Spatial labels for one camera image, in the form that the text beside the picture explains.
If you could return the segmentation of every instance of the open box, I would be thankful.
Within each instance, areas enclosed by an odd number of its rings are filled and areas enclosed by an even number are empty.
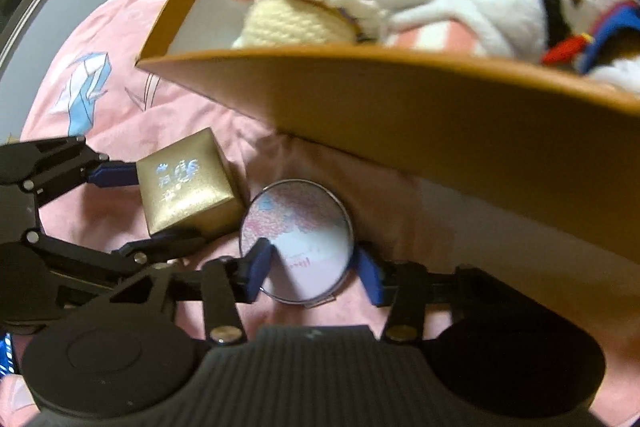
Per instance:
[[[231,50],[243,16],[230,0],[168,0],[137,65],[640,263],[640,99],[509,60],[375,45]]]

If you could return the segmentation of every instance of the small gold jewelry box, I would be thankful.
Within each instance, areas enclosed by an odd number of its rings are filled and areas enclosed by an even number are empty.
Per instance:
[[[239,230],[244,205],[210,128],[136,163],[149,235],[195,229],[207,239]]]

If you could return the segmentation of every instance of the silver bolt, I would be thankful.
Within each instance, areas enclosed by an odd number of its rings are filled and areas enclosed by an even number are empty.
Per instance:
[[[38,232],[27,232],[27,241],[32,245],[35,245],[40,240],[40,234]]]
[[[218,326],[210,331],[209,336],[218,344],[233,344],[242,338],[242,330],[235,326]]]
[[[133,261],[135,261],[138,264],[146,264],[146,261],[148,261],[148,259],[146,258],[145,253],[136,252],[133,256]]]
[[[411,342],[417,338],[418,330],[412,326],[391,326],[385,335],[394,342]]]

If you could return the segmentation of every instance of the round compact mirror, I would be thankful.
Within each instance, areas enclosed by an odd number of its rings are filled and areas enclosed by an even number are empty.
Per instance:
[[[260,237],[276,248],[262,290],[289,304],[311,305],[342,283],[353,254],[353,229],[344,206],[322,185],[283,180],[252,201],[242,222],[245,256]]]

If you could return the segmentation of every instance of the blue patterned object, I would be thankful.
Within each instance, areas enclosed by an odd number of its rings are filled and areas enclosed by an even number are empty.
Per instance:
[[[11,336],[7,333],[3,339],[0,339],[0,378],[11,375],[14,371],[14,352]]]

